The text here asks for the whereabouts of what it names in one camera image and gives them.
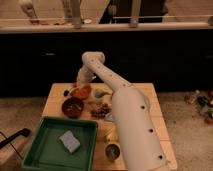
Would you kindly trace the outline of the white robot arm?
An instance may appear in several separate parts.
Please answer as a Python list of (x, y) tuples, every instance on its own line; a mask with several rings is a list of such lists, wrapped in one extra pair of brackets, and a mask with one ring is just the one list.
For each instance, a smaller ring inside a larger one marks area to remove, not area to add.
[(104, 65), (102, 52), (84, 52), (79, 84), (96, 74), (112, 91), (112, 114), (127, 171), (170, 171), (150, 117), (148, 98), (132, 83)]

